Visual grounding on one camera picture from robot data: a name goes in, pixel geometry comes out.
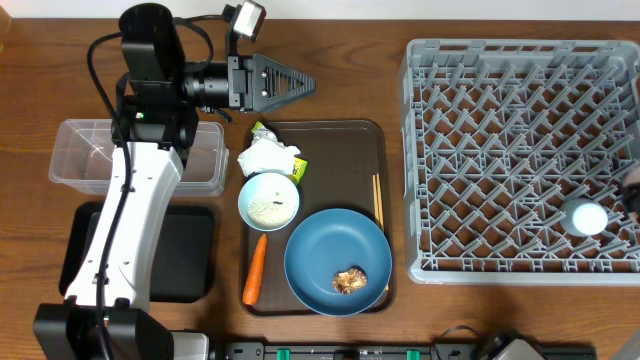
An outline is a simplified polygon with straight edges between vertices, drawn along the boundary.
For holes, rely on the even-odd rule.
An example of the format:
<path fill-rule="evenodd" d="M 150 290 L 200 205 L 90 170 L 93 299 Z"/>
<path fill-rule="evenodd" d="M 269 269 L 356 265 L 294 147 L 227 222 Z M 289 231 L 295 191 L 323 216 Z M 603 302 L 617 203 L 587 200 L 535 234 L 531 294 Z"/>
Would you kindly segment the pink plastic cup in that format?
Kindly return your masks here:
<path fill-rule="evenodd" d="M 624 178 L 623 186 L 630 187 L 640 183 L 640 167 L 631 170 Z"/>

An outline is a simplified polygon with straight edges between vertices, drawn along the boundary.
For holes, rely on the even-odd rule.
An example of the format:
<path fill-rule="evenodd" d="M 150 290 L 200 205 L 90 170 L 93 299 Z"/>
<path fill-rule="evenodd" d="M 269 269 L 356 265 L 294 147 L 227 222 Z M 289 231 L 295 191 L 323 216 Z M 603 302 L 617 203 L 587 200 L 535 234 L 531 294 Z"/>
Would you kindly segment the dark brown serving tray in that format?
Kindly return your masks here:
<path fill-rule="evenodd" d="M 267 126 L 279 140 L 298 147 L 308 165 L 298 186 L 301 202 L 295 218 L 267 236 L 259 299 L 247 310 L 262 317 L 319 315 L 301 303 L 288 285 L 284 271 L 287 242 L 304 219 L 326 209 L 354 210 L 376 223 L 372 176 L 380 174 L 385 227 L 382 232 L 393 257 L 384 133 L 376 123 L 366 119 L 270 122 Z M 381 312 L 394 297 L 392 268 L 384 294 L 364 312 Z"/>

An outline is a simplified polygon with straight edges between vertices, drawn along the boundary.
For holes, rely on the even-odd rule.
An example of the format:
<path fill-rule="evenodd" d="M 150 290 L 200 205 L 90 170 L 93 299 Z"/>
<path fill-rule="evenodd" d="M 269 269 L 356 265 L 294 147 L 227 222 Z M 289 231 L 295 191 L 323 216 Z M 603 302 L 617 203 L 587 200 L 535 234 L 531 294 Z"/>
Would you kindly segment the light blue plastic cup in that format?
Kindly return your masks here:
<path fill-rule="evenodd" d="M 568 200 L 560 207 L 560 211 L 565 215 L 560 220 L 562 228 L 573 236 L 597 235 L 604 231 L 608 224 L 608 215 L 604 207 L 588 199 Z"/>

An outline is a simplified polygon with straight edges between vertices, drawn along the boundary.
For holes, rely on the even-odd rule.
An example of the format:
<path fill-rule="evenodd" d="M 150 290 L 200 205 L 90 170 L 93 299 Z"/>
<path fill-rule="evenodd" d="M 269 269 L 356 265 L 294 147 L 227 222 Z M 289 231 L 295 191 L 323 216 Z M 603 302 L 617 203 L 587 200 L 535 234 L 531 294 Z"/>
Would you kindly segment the clear plastic bin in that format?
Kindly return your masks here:
<path fill-rule="evenodd" d="M 88 195 L 108 192 L 114 144 L 109 119 L 69 119 L 58 129 L 49 179 Z M 215 197 L 224 190 L 229 151 L 224 129 L 201 122 L 175 197 Z"/>

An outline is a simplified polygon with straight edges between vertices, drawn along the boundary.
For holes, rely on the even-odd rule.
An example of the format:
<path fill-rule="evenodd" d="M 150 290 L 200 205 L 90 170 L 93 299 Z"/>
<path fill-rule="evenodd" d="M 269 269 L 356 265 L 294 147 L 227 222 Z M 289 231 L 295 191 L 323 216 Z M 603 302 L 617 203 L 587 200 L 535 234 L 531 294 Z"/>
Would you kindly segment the light blue rice bowl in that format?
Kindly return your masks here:
<path fill-rule="evenodd" d="M 286 176 L 261 173 L 242 186 L 238 211 L 251 228 L 271 232 L 284 228 L 296 216 L 300 195 L 296 185 Z"/>

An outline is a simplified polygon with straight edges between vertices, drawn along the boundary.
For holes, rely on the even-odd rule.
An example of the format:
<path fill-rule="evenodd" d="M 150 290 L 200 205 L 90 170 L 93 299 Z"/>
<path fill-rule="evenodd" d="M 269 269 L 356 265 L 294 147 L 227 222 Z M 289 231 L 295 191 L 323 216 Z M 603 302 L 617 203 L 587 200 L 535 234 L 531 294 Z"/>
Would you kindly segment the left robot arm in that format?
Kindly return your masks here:
<path fill-rule="evenodd" d="M 149 312 L 152 265 L 169 200 L 200 113 L 269 112 L 313 94 L 315 81 L 261 54 L 242 56 L 266 16 L 226 6 L 224 61 L 189 62 L 177 30 L 199 30 L 157 3 L 127 9 L 116 38 L 127 72 L 105 100 L 114 143 L 108 193 L 90 248 L 60 304 L 41 304 L 33 331 L 49 359 L 211 359 L 201 332 L 171 331 Z"/>

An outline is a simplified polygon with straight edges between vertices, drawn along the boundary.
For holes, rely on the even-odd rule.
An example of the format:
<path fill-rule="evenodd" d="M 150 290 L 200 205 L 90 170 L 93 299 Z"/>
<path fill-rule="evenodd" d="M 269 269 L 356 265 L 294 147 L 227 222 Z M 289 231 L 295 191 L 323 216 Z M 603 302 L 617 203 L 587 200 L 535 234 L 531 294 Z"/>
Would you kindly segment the white paper napkin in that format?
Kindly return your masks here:
<path fill-rule="evenodd" d="M 259 138 L 238 156 L 238 163 L 245 177 L 264 172 L 292 175 L 295 157 L 300 153 L 296 146 Z"/>

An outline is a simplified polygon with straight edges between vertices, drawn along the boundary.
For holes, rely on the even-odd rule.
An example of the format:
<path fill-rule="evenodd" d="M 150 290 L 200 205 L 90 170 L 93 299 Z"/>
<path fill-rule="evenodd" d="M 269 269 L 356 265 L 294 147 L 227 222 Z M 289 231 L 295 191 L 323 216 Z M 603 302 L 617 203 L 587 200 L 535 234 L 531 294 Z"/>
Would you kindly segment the grey dishwasher rack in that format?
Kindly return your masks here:
<path fill-rule="evenodd" d="M 415 39 L 399 69 L 408 277 L 418 284 L 635 286 L 639 47 L 629 41 Z M 560 207 L 594 201 L 597 235 Z"/>

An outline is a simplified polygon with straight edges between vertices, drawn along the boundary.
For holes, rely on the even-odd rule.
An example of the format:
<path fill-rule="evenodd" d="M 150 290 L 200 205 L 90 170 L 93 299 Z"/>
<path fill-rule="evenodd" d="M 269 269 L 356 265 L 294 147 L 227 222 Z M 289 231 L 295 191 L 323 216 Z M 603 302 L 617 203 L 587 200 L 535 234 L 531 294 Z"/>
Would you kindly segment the brown food scrap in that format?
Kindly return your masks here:
<path fill-rule="evenodd" d="M 358 291 L 365 287 L 367 283 L 368 278 L 365 272 L 358 267 L 353 267 L 344 272 L 338 272 L 332 281 L 334 289 L 342 295 L 348 295 Z"/>

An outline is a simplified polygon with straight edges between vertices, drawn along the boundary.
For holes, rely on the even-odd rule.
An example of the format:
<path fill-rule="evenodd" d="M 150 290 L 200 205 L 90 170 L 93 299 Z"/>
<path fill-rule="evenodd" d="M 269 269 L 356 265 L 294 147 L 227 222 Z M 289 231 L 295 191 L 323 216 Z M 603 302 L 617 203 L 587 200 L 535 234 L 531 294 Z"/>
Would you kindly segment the orange carrot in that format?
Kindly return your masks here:
<path fill-rule="evenodd" d="M 263 233 L 258 239 L 245 282 L 242 294 L 242 302 L 245 305 L 253 306 L 259 299 L 266 261 L 267 245 L 268 237 L 266 233 Z"/>

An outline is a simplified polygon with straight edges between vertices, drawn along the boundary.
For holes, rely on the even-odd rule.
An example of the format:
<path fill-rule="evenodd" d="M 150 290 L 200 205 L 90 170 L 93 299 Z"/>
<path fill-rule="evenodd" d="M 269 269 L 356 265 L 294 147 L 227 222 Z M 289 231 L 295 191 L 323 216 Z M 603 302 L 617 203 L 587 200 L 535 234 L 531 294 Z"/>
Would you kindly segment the green yellow foil wrapper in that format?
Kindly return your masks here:
<path fill-rule="evenodd" d="M 277 138 L 277 136 L 275 135 L 275 133 L 268 129 L 264 124 L 262 124 L 260 121 L 257 121 L 255 123 L 255 125 L 253 126 L 253 128 L 251 129 L 251 132 L 253 134 L 253 139 L 251 142 L 251 145 L 254 141 L 258 140 L 259 138 L 266 138 L 269 140 L 272 140 L 274 142 L 279 142 L 280 144 L 286 146 L 284 143 L 280 142 Z M 295 157 L 295 162 L 294 162 L 294 168 L 293 168 L 293 174 L 292 175 L 285 175 L 287 176 L 295 185 L 298 185 L 299 182 L 301 181 L 302 177 L 305 174 L 306 171 L 306 167 L 308 162 L 302 158 L 299 157 L 299 155 L 297 155 Z"/>

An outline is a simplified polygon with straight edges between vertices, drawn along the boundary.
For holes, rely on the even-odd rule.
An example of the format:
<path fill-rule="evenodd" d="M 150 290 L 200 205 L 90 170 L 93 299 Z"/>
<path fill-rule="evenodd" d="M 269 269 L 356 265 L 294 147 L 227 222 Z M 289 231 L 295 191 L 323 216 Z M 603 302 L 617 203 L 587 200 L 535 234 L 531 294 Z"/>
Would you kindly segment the dark blue plate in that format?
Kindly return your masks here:
<path fill-rule="evenodd" d="M 342 294 L 334 277 L 351 269 L 364 272 L 367 284 Z M 304 219 L 291 234 L 284 271 L 294 295 L 310 310 L 327 316 L 366 311 L 384 294 L 391 280 L 393 257 L 382 230 L 354 210 L 333 208 Z"/>

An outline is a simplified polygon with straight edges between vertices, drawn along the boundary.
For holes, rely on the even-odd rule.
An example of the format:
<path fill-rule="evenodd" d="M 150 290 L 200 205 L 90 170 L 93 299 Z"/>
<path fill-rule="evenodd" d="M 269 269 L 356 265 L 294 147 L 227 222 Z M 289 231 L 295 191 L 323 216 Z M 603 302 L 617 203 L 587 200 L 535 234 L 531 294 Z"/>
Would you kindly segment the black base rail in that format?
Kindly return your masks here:
<path fill-rule="evenodd" d="M 203 333 L 174 331 L 176 359 L 216 360 L 431 360 L 472 359 L 479 345 L 436 343 L 433 345 L 265 345 L 261 342 L 236 342 L 217 346 Z M 543 346 L 531 343 L 545 359 L 595 359 L 589 346 Z"/>

